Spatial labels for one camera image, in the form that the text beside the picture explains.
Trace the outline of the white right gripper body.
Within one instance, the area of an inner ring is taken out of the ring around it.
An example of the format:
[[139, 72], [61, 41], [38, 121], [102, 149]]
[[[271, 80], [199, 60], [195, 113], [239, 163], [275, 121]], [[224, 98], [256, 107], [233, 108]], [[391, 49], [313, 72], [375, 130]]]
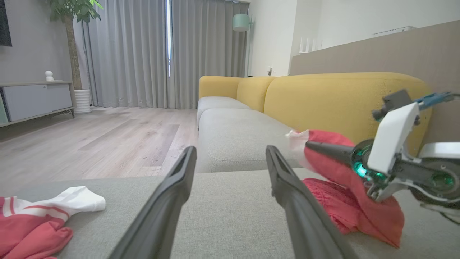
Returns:
[[409, 190], [417, 201], [428, 202], [421, 191], [427, 178], [416, 155], [429, 122], [429, 111], [421, 111], [418, 104], [405, 105], [384, 116], [374, 139], [353, 148], [350, 166], [361, 177], [366, 197], [383, 202]]

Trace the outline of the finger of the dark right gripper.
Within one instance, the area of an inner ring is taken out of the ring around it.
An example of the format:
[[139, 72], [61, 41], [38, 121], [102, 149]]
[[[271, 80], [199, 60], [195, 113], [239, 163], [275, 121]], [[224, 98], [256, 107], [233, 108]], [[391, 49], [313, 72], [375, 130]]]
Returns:
[[319, 154], [325, 155], [342, 164], [351, 164], [353, 146], [336, 145], [325, 142], [307, 141], [305, 147]]

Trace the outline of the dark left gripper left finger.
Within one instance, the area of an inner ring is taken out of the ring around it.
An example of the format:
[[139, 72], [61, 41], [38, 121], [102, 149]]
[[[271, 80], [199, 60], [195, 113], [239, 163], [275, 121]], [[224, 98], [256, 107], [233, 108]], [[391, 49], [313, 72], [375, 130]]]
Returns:
[[197, 149], [188, 146], [148, 198], [111, 259], [168, 259], [183, 205], [190, 197]]

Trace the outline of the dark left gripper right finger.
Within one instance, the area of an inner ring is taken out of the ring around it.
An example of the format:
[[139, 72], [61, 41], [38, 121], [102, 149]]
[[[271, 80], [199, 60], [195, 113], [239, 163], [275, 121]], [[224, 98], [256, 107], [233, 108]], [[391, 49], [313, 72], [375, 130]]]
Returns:
[[276, 146], [266, 147], [272, 196], [285, 210], [297, 259], [357, 259], [358, 255]]

